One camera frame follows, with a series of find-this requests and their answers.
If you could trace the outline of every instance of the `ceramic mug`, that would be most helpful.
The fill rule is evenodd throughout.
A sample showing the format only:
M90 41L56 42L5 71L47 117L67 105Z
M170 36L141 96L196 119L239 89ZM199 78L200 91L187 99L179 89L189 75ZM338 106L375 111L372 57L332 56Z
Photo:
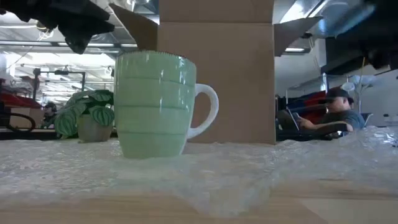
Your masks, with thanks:
M164 52L123 54L116 61L114 109L123 154L128 158L177 156L187 139L204 132L218 113L218 96L196 84L197 68L186 58ZM210 97L204 123L191 128L195 97Z

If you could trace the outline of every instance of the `plant pot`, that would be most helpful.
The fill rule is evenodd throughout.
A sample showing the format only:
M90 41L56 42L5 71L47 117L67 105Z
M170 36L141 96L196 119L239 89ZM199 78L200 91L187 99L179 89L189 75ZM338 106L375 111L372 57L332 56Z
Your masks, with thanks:
M79 117L77 132L79 139L84 142L104 142L111 137L113 125L102 126L95 122L89 114Z

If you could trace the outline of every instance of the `man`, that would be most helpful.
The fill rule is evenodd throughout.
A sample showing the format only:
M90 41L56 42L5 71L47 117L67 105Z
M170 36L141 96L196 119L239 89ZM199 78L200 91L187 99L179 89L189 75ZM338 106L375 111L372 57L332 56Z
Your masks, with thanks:
M49 102L44 106L44 119L41 128L53 128L55 117L57 116L57 106Z
M340 123L346 124L349 132L360 130L365 127L365 120L363 117L358 112L351 109L354 100L349 96L347 91L341 88L331 89L326 94L326 98L322 103L326 103L328 113L324 115L320 124L313 124L307 119L300 118L301 127L316 130L324 126Z

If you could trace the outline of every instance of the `laptop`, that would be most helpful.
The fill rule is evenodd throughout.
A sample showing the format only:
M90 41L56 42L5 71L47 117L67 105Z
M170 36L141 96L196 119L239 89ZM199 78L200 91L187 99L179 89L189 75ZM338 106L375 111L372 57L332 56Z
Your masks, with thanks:
M277 118L283 130L300 130L300 126L297 124L297 121L299 120L299 115L297 113L292 113L289 108L286 108L286 110L278 111Z

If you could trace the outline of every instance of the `wooden table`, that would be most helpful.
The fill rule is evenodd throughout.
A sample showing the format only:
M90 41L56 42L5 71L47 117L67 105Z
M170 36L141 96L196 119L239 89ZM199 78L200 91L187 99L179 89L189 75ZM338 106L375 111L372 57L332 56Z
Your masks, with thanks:
M295 182L273 189L267 203L238 217L214 218L175 197L125 192L75 203L14 205L0 209L0 223L398 223L398 195L342 180Z

